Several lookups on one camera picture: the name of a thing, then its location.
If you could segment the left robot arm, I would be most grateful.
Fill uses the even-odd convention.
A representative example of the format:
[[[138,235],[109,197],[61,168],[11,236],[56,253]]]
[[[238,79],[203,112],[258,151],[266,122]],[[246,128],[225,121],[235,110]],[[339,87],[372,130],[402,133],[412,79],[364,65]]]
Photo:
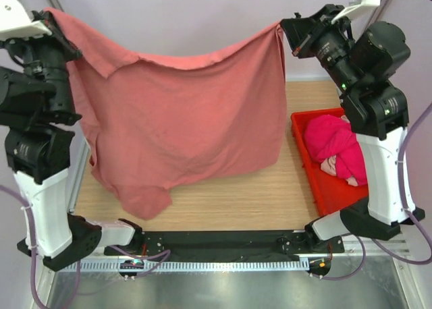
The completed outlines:
[[[53,14],[34,11],[1,30],[1,48],[22,71],[1,68],[1,125],[8,128],[8,167],[24,202],[27,235],[17,248],[60,271],[102,248],[106,255],[139,253],[141,227],[121,219],[92,223],[71,214],[65,186],[71,164],[74,107],[67,63],[81,57]]]

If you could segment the aluminium front rail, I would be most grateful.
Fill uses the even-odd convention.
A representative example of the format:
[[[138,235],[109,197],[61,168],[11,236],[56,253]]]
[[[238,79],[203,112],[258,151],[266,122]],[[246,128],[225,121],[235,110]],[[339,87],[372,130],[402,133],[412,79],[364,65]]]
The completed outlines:
[[[369,256],[384,256],[387,255],[385,251],[383,251],[373,240],[365,237],[360,238],[366,255]],[[353,235],[347,235],[342,237],[345,254],[353,255],[353,256],[361,256],[362,255],[362,246],[359,240]],[[390,241],[380,241],[379,242],[384,248],[397,254],[402,257],[409,257],[410,250],[408,248],[408,244],[406,243],[404,237],[402,235],[397,235],[396,237],[390,239]]]

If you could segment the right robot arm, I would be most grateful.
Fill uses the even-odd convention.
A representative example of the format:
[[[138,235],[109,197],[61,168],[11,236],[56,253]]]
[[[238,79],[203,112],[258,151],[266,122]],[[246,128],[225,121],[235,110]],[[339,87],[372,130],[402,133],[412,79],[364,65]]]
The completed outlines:
[[[311,247],[347,234],[387,241],[403,225],[425,218],[410,197],[404,147],[408,102],[390,78],[410,57],[403,31],[388,22],[371,24],[353,39],[341,5],[328,4],[310,17],[281,21],[293,56],[314,57],[340,90],[340,104],[360,144],[368,194],[304,228]]]

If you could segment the salmon pink t shirt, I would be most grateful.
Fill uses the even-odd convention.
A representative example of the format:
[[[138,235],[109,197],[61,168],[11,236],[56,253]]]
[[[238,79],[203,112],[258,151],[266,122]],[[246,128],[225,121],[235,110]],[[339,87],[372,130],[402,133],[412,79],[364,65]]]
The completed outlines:
[[[51,13],[82,52],[67,70],[92,174],[126,212],[153,219],[176,186],[277,162],[287,120],[279,24],[212,53],[172,57],[128,50]]]

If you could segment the right aluminium corner post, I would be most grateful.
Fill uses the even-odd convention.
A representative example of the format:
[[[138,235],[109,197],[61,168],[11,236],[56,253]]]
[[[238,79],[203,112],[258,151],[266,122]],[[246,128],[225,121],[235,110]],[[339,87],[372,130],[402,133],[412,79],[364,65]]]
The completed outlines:
[[[368,21],[366,22],[366,25],[364,26],[364,29],[366,29],[371,24],[379,21],[384,14],[385,10],[387,9],[387,6],[392,2],[392,0],[381,0],[380,6],[377,7],[368,18]]]

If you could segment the red plastic bin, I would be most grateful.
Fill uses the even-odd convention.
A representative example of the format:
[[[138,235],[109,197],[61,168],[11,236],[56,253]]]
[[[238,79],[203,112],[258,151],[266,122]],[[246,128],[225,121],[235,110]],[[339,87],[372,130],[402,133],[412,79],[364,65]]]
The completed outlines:
[[[302,111],[291,114],[291,135],[302,159],[302,166],[313,194],[313,200],[320,217],[341,210],[368,195],[367,186],[354,187],[342,179],[326,174],[314,162],[304,142],[304,131],[308,122],[320,115],[342,116],[341,108]]]

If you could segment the light pink t shirt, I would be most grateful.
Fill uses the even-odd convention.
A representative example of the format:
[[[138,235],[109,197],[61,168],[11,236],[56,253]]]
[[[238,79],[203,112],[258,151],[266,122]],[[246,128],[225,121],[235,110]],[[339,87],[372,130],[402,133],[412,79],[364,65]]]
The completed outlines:
[[[336,169],[336,161],[337,161],[336,155],[325,159],[320,165],[321,170],[331,176],[344,179],[350,186],[358,186],[358,182],[353,176],[343,178],[338,174],[338,171]]]

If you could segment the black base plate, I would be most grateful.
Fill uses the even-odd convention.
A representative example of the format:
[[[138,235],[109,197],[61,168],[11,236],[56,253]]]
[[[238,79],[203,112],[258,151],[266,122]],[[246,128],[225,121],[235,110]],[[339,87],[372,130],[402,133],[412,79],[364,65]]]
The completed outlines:
[[[335,254],[345,252],[341,237],[314,242],[305,231],[148,231],[127,246],[107,246],[106,256],[139,262],[287,262],[307,258],[308,273],[326,275]],[[120,273],[143,277],[149,271]]]

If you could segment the magenta t shirt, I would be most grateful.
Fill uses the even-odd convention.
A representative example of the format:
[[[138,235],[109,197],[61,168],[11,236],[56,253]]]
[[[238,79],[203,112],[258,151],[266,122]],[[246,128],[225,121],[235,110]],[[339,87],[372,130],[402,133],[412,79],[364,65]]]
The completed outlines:
[[[336,155],[336,169],[340,176],[353,176],[358,186],[367,184],[362,151],[345,115],[320,115],[310,120],[304,131],[304,142],[314,162],[321,165],[325,159]]]

